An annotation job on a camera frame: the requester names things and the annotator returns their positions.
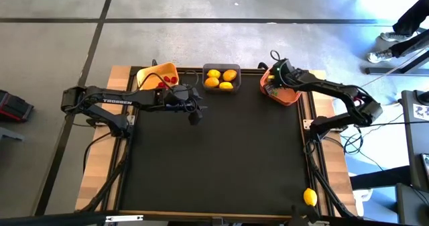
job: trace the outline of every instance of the wooden board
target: wooden board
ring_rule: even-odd
[[[131,67],[129,66],[114,66],[109,77],[108,89],[126,90],[129,72]],[[324,71],[312,71],[318,78],[325,78]],[[310,118],[310,110],[308,108],[308,98],[304,94],[304,106],[306,107],[306,117]],[[320,93],[313,93],[314,104],[316,107],[316,114],[327,117],[334,115],[334,109],[332,106],[332,98]],[[121,105],[103,105],[104,109],[112,113],[120,113],[122,110]],[[108,132],[107,127],[97,128],[95,131],[94,139],[98,138]],[[338,134],[330,133],[330,137],[340,140]],[[96,195],[100,187],[104,184],[107,179],[107,172],[109,171],[109,164],[113,155],[113,146],[115,139],[106,137],[99,143],[92,146],[88,161],[86,164],[86,170],[80,185],[80,192],[78,200],[76,202],[76,209],[85,207],[89,201]],[[353,192],[351,189],[350,178],[347,172],[347,165],[343,150],[333,142],[323,141],[322,142],[324,157],[326,160],[326,169],[328,171],[328,179],[332,189],[347,206],[350,212],[356,214],[355,200],[353,198]],[[107,209],[113,209],[113,201],[115,200],[115,191],[117,189],[117,183],[112,186],[109,202]],[[325,205],[324,193],[322,188],[319,186],[319,201]],[[326,215],[326,207],[322,208],[322,214]]]

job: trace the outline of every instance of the sneaker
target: sneaker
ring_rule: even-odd
[[[390,49],[381,51],[381,52],[370,52],[367,55],[368,61],[372,63],[378,63],[381,61],[388,61],[393,58],[393,54]]]
[[[380,38],[388,41],[388,42],[404,42],[408,39],[410,39],[413,35],[405,36],[405,35],[399,35],[395,32],[381,32]]]

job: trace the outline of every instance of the person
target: person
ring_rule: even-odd
[[[425,48],[429,45],[429,30],[413,37],[414,32],[429,15],[429,1],[419,0],[393,25],[393,32],[383,32],[380,38],[388,42],[397,41],[399,43],[380,52],[370,52],[367,59],[372,63],[377,63],[391,58],[399,58]]]

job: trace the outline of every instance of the concrete floor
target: concrete floor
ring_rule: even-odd
[[[395,20],[415,1],[112,0],[107,17]],[[0,17],[99,17],[104,2],[0,0]],[[0,23],[0,89],[35,105],[27,123],[0,123],[26,136],[25,142],[3,140],[0,145],[0,217],[32,213],[64,118],[59,108],[62,91],[76,84],[95,26]],[[86,84],[104,87],[112,65],[148,65],[152,58],[178,66],[226,62],[255,68],[261,61],[271,64],[269,51],[275,49],[294,66],[325,70],[332,81],[362,85],[376,78],[361,72],[363,67],[373,66],[364,55],[388,48],[390,43],[376,37],[390,29],[369,25],[105,24]],[[406,59],[384,64],[397,66]],[[388,104],[404,89],[427,87],[429,78],[392,76],[365,89],[381,103]],[[341,105],[336,103],[336,109],[340,112]],[[380,120],[389,121],[396,113],[392,109]],[[77,119],[77,122],[83,121],[84,117]],[[391,135],[392,130],[391,127],[380,129],[371,134],[373,139],[365,140],[365,144],[370,145],[365,146],[365,153],[387,168],[406,163],[406,145],[401,139],[381,146],[377,142]],[[394,131],[399,137],[404,134],[400,126]],[[92,129],[72,129],[47,213],[73,211],[82,177],[83,151],[92,134]],[[388,153],[389,159],[380,156],[381,150]],[[354,159],[372,164],[359,156]],[[358,166],[351,167],[354,173],[362,173]]]

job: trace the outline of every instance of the lemon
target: lemon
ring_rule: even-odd
[[[217,78],[217,79],[219,79],[221,77],[221,72],[217,71],[216,69],[210,69],[207,72],[207,76],[209,78]]]
[[[234,86],[230,82],[221,82],[219,85],[220,89],[233,89]]]
[[[215,88],[219,85],[219,79],[217,78],[208,78],[205,80],[204,85],[209,88]]]
[[[317,203],[317,194],[311,188],[307,188],[304,191],[304,202],[309,206],[316,206]]]
[[[234,80],[234,78],[236,76],[237,76],[237,71],[236,70],[232,70],[232,69],[226,70],[223,73],[223,80],[225,80],[227,82],[230,82],[230,81]]]

